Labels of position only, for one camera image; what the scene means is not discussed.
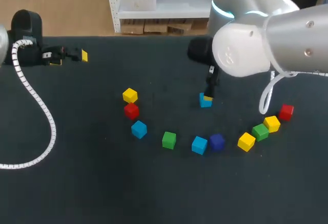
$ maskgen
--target dark blue cube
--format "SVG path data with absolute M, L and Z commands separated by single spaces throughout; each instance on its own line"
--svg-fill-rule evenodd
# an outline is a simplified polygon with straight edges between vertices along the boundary
M 226 141 L 221 134 L 214 134 L 210 137 L 210 146 L 213 151 L 223 150 L 225 144 Z

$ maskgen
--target light blue cube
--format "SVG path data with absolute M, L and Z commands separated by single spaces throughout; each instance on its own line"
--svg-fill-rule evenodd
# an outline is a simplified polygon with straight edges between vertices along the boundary
M 141 121 L 137 121 L 135 124 L 132 125 L 132 134 L 137 138 L 141 139 L 147 133 L 147 126 L 143 124 Z
M 212 101 L 204 100 L 204 93 L 199 94 L 199 104 L 202 108 L 208 108 L 212 106 Z
M 196 137 L 191 145 L 191 150 L 200 155 L 204 154 L 207 147 L 207 140 L 201 137 Z

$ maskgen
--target blue cube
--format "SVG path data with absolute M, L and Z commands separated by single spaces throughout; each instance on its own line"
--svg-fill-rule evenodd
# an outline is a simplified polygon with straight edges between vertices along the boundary
M 207 146 L 207 140 L 201 137 L 196 137 L 191 145 L 191 150 L 200 155 L 204 154 Z
M 141 121 L 137 121 L 135 124 L 132 125 L 132 134 L 137 138 L 141 139 L 147 133 L 147 126 L 143 124 Z
M 213 151 L 222 151 L 225 144 L 226 141 L 221 134 L 214 134 L 210 137 L 210 146 Z
M 202 108 L 208 108 L 212 106 L 212 101 L 204 100 L 204 93 L 199 94 L 199 104 Z

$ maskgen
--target green cube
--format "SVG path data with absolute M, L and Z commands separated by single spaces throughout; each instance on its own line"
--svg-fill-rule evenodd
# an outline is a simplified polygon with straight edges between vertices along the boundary
M 253 127 L 252 135 L 256 138 L 256 141 L 261 141 L 269 136 L 269 130 L 264 124 L 260 124 Z
M 167 149 L 174 149 L 176 142 L 176 134 L 175 133 L 170 133 L 170 132 L 165 132 L 163 139 L 162 139 L 162 146 Z

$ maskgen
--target cube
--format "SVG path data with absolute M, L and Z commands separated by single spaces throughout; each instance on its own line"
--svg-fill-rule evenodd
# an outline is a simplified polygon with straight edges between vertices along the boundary
M 238 141 L 238 147 L 247 152 L 251 149 L 251 147 L 253 147 L 254 143 L 255 138 L 249 133 L 244 133 Z
M 282 105 L 279 113 L 279 120 L 290 121 L 293 116 L 294 106 L 292 105 Z
M 207 96 L 204 95 L 204 100 L 205 101 L 213 101 L 213 98 L 212 97 L 207 97 Z
M 261 141 L 269 136 L 269 130 L 264 124 L 260 124 L 253 127 L 252 135 L 256 138 L 256 141 Z
M 147 126 L 143 124 L 141 121 L 137 121 L 135 124 L 132 125 L 132 134 L 137 138 L 141 139 L 147 133 Z
M 199 94 L 199 104 L 202 108 L 208 108 L 212 106 L 212 101 L 204 99 L 204 93 Z
M 263 124 L 269 130 L 269 133 L 277 132 L 280 127 L 280 122 L 276 116 L 266 117 Z
M 170 133 L 170 132 L 165 132 L 163 139 L 162 139 L 162 146 L 167 149 L 174 149 L 176 143 L 176 134 L 175 133 Z
M 191 145 L 191 150 L 200 155 L 203 155 L 207 147 L 207 140 L 201 137 L 196 137 Z
M 134 120 L 139 116 L 139 108 L 134 103 L 129 103 L 124 107 L 124 113 L 128 118 Z
M 210 146 L 213 151 L 222 151 L 225 144 L 226 141 L 221 134 L 214 134 L 210 137 Z
M 128 88 L 123 93 L 123 100 L 128 103 L 134 103 L 138 99 L 138 93 L 131 88 Z

